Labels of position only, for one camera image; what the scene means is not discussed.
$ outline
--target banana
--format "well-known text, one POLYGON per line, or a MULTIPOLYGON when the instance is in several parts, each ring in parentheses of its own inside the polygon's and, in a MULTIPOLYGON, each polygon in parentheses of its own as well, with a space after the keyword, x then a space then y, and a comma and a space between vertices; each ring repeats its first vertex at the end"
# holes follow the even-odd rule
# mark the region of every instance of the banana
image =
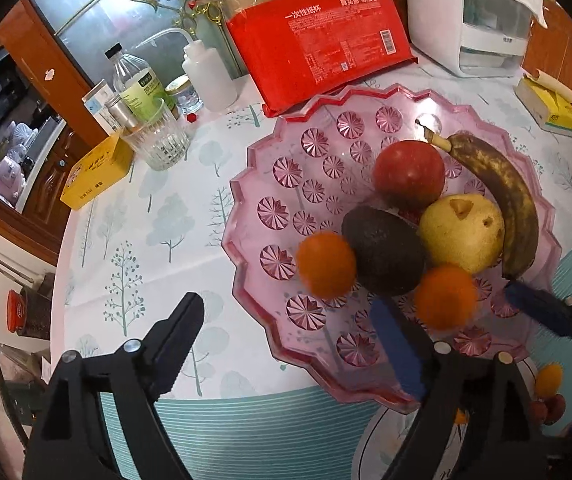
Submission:
POLYGON ((444 139, 426 126, 423 128, 428 142, 468 168, 497 200, 506 229, 502 276, 517 279, 535 260, 540 236, 535 203, 522 176, 505 156, 470 132, 461 130, 444 139))

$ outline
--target pink plastic tray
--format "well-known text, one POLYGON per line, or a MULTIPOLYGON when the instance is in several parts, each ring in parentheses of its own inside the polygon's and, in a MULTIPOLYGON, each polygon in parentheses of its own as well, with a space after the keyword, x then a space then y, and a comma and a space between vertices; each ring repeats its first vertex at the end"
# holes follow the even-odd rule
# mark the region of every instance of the pink plastic tray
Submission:
MULTIPOLYGON (((424 140, 416 118, 445 137, 469 130, 515 165, 540 220, 537 257, 524 278, 550 287, 561 248, 552 234, 555 210, 541 194, 530 159, 514 150, 506 131, 480 120, 470 106, 454 106, 432 90, 413 93, 400 85, 346 87, 279 118, 270 136, 249 147, 248 168, 230 182, 235 206, 222 243, 237 267, 233 295, 266 329, 276 358, 306 368, 341 402, 375 399, 401 412, 416 403, 400 388, 370 324, 371 295, 357 284, 344 298, 313 298, 298 277, 294 255, 305 236, 322 229, 340 232, 346 212, 360 203, 377 204, 372 164, 392 142, 424 140)), ((480 192, 492 199, 473 174, 442 155, 444 194, 480 192)), ((417 213, 399 214, 417 221, 417 213)), ((501 266, 476 280, 481 305, 471 325, 431 336, 469 355, 491 357, 504 350, 525 358, 534 322, 506 304, 500 293, 506 283, 501 266)), ((412 293, 398 301, 413 318, 412 293)))

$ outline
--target black bottle cap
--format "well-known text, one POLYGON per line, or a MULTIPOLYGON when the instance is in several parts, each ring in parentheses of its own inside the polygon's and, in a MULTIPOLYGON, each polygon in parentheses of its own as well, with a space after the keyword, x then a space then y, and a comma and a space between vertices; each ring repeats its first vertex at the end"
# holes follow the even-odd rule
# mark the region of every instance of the black bottle cap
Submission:
POLYGON ((111 59, 112 56, 114 56, 115 54, 117 54, 120 50, 122 49, 122 44, 121 43, 117 43, 115 45, 113 45, 111 48, 109 48, 104 55, 108 58, 111 59))

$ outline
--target yellow pear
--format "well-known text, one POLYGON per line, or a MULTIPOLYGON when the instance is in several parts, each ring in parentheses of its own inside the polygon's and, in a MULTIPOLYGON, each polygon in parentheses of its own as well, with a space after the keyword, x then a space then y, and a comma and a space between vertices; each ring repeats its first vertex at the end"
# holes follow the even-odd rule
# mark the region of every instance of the yellow pear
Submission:
POLYGON ((475 274, 501 254, 504 218, 482 195, 449 195, 428 206, 418 234, 434 264, 454 264, 475 274))

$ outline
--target banana stem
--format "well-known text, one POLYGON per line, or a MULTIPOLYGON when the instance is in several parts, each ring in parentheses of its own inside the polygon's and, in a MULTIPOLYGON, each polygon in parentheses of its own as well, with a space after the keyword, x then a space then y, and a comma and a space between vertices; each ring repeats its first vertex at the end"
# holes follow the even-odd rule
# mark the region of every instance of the banana stem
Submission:
POLYGON ((450 150, 452 149, 452 144, 450 143, 450 140, 444 139, 442 136, 440 136, 440 134, 435 133, 430 128, 427 128, 417 120, 415 120, 415 123, 419 124, 424 129, 424 138, 430 144, 432 144, 433 146, 437 146, 438 148, 441 148, 446 153, 450 153, 450 150))

